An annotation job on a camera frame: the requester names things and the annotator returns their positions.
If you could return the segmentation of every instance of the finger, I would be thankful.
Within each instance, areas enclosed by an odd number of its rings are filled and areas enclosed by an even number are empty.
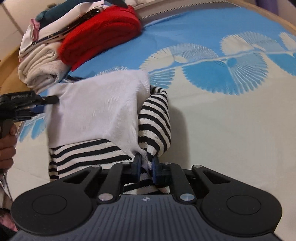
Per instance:
[[[17,134],[17,126],[15,124],[13,124],[10,128],[10,131],[9,133],[12,135],[12,136],[15,136]]]
[[[13,165],[13,159],[9,158],[7,160],[0,161],[0,169],[9,169]]]
[[[0,161],[12,158],[16,151],[14,147],[7,147],[0,150]]]
[[[7,147],[15,146],[16,143],[17,143],[16,136],[7,135],[6,137],[0,139],[0,150]]]

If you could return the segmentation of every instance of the ridged surface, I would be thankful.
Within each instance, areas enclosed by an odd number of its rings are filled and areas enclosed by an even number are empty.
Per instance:
[[[171,195],[122,195],[114,204],[101,205],[87,223],[54,237],[38,237],[23,231],[12,241],[276,241],[273,234],[240,238],[209,226],[192,205],[174,201]]]

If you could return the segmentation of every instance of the white ribbed cloth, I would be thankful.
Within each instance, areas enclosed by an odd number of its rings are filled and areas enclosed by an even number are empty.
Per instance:
[[[131,158],[147,156],[138,144],[138,113],[150,96],[147,73],[123,70],[56,84],[49,95],[60,99],[46,109],[50,148],[106,139]]]

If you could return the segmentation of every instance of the red fabric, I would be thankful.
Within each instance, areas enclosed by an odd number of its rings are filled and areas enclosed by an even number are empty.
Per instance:
[[[95,55],[138,36],[141,29],[133,7],[111,6],[71,31],[58,51],[73,71]]]

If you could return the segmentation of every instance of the white logo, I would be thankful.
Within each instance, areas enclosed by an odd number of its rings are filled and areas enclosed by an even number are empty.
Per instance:
[[[144,202],[149,202],[149,201],[152,200],[152,199],[149,198],[149,197],[144,197],[144,198],[142,198],[142,200],[143,200]]]

